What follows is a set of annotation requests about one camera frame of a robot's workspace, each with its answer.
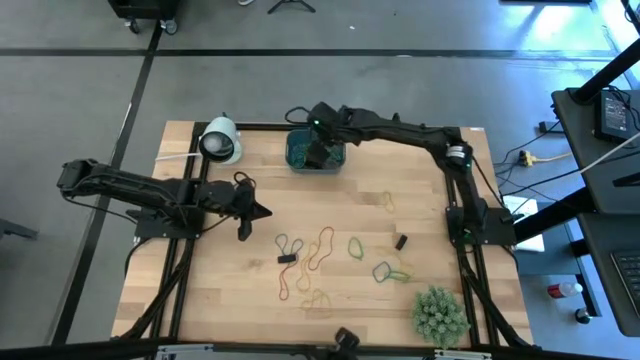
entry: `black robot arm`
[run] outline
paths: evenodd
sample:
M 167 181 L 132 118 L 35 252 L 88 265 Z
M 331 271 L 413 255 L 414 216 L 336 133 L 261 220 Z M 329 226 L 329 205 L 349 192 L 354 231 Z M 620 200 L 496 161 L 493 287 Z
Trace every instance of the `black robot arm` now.
M 345 106 L 335 111 L 323 102 L 310 111 L 307 122 L 318 139 L 307 153 L 306 164 L 312 167 L 322 167 L 329 156 L 324 145 L 334 143 L 360 145 L 362 141 L 383 139 L 426 149 L 458 188 L 463 204 L 460 230 L 476 236 L 484 232 L 488 207 L 478 195 L 471 172 L 473 148 L 460 137 L 458 128 L 407 124 L 397 114 L 389 120 L 373 111 Z
M 104 195 L 141 206 L 127 211 L 138 220 L 136 236 L 197 238 L 209 212 L 240 219 L 238 239 L 244 241 L 251 221 L 272 213 L 255 201 L 253 179 L 236 173 L 235 181 L 158 180 L 86 159 L 64 164 L 57 186 L 65 198 Z

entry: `wooden table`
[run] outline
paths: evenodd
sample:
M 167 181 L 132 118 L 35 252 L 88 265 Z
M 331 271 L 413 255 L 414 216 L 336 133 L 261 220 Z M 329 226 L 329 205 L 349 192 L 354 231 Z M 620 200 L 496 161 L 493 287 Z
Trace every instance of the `wooden table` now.
M 167 123 L 159 156 L 186 153 L 193 122 Z M 347 161 L 339 175 L 299 175 L 284 160 L 284 131 L 244 131 L 242 159 L 231 166 L 212 164 L 208 180 L 232 180 L 242 170 L 257 182 L 257 200 L 273 211 L 272 217 L 255 221 L 246 242 L 237 240 L 236 221 L 227 221 L 196 242 L 188 280 L 179 339 L 197 342 L 275 344 L 332 344 L 341 326 L 358 335 L 362 345 L 431 346 L 414 333 L 410 308 L 415 293 L 429 285 L 453 291 L 462 302 L 460 273 L 454 248 L 449 244 L 444 208 L 447 192 L 444 175 L 424 149 L 386 141 L 347 147 Z M 462 136 L 497 188 L 487 138 L 483 129 L 464 128 Z M 181 178 L 185 160 L 156 163 L 153 177 Z M 200 169 L 194 167 L 194 176 Z M 497 206 L 474 167 L 478 191 L 490 206 Z M 385 207 L 385 192 L 395 210 Z M 209 215 L 207 224 L 217 220 Z M 276 262 L 280 250 L 274 238 L 280 233 L 304 240 L 300 254 L 317 241 L 325 226 L 335 229 L 333 253 L 310 272 L 311 290 L 296 288 L 300 264 L 285 275 L 290 289 L 287 301 L 278 298 L 278 276 L 284 265 Z M 409 237 L 399 253 L 404 268 L 414 275 L 409 283 L 393 280 L 382 284 L 372 278 L 381 261 L 400 268 L 388 255 L 399 234 Z M 357 236 L 364 245 L 362 261 L 347 253 Z M 328 253 L 323 239 L 320 255 Z M 113 334 L 128 330 L 158 290 L 168 241 L 154 239 L 131 260 Z M 518 334 L 532 341 L 529 321 L 513 259 L 498 246 L 484 246 L 491 295 Z M 311 310 L 301 303 L 313 289 L 322 289 L 331 304 Z M 480 338 L 487 343 L 484 314 L 476 299 Z M 168 333 L 173 300 L 165 308 L 161 334 Z M 470 345 L 468 336 L 460 346 Z

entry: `keyboard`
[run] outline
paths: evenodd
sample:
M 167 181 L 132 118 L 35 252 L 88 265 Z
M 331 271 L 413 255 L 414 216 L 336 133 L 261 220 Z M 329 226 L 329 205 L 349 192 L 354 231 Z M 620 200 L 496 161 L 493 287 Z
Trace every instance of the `keyboard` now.
M 640 251 L 617 251 L 611 253 L 611 258 L 631 298 L 636 315 L 640 316 Z

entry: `tripod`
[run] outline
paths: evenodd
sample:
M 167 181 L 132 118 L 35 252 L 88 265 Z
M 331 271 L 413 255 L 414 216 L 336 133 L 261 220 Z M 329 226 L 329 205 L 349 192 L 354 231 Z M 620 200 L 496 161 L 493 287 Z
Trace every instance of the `tripod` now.
M 274 11 L 276 11 L 280 5 L 284 4 L 284 3 L 292 3 L 292 2 L 297 2 L 302 4 L 304 7 L 307 8 L 307 10 L 311 11 L 312 13 L 316 12 L 316 9 L 313 8 L 313 6 L 307 4 L 304 0 L 280 0 L 278 1 L 277 4 L 273 5 L 273 7 L 271 9 L 269 9 L 269 11 L 267 11 L 267 14 L 271 14 Z

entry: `white camera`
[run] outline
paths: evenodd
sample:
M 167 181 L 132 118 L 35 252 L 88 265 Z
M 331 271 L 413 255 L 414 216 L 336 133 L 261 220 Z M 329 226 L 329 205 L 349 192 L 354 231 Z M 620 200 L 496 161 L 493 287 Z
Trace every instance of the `white camera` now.
M 233 164 L 242 156 L 240 133 L 236 124 L 229 118 L 220 116 L 209 125 L 200 137 L 200 152 L 209 161 L 221 164 Z

